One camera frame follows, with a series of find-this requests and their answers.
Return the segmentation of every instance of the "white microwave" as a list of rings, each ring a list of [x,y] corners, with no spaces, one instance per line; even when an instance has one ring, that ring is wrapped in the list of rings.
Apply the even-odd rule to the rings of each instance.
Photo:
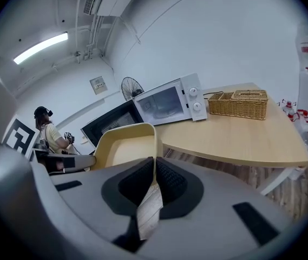
[[[186,75],[133,98],[144,122],[152,125],[207,119],[197,73]]]

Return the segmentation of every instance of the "ceiling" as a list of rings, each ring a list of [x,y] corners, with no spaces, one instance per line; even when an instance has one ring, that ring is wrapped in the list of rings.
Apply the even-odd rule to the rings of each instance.
[[[77,0],[11,0],[0,14],[0,78],[14,95],[22,93],[41,77],[76,61],[89,44],[93,16],[83,13],[80,0],[78,29],[75,34]],[[105,43],[113,17],[104,19],[98,47]],[[51,37],[68,32],[68,40],[46,48],[20,65],[13,59],[28,48]]]

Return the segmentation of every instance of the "fluorescent light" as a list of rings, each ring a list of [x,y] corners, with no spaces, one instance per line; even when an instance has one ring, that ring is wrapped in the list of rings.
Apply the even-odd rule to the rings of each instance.
[[[62,35],[58,35],[56,37],[52,37],[46,41],[43,41],[30,49],[26,50],[25,52],[22,52],[19,56],[17,56],[14,61],[16,64],[20,64],[21,62],[25,61],[28,57],[31,57],[33,54],[36,54],[37,52],[40,52],[44,48],[47,48],[49,46],[52,46],[56,43],[62,42],[68,40],[67,33],[63,33]]]

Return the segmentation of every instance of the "white wall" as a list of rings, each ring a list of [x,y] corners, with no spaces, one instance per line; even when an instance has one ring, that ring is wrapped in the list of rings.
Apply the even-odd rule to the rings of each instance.
[[[294,39],[306,19],[295,0],[133,0],[118,20],[107,59],[118,83],[130,76],[145,90],[186,74],[204,89],[254,82],[275,101],[298,97]]]
[[[90,80],[102,76],[108,90],[95,95]],[[51,73],[37,81],[17,98],[17,114],[35,126],[34,110],[44,106],[52,110],[51,120],[60,133],[71,132],[75,136],[75,147],[88,154],[94,147],[81,145],[80,129],[91,120],[103,115],[124,102],[115,83],[112,69],[100,58],[72,63],[57,73]]]
[[[78,14],[78,51],[87,50],[93,17],[83,13],[81,0]],[[7,89],[21,92],[27,81],[47,75],[53,64],[73,56],[77,0],[10,0],[0,13],[0,77]],[[28,48],[68,32],[68,40],[46,48],[17,65],[13,59]]]

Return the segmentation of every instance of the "wooden floor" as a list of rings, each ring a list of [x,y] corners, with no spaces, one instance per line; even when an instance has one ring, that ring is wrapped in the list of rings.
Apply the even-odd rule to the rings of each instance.
[[[166,157],[187,161],[199,166],[212,168],[236,176],[254,189],[265,180],[272,168],[234,166],[224,162],[204,159],[174,150],[167,150]],[[297,220],[308,213],[308,168],[297,180],[287,178],[267,197],[282,207],[292,218]],[[147,195],[137,210],[137,221],[141,239],[147,239],[159,222],[159,210],[162,208],[160,188],[156,184],[150,187]]]

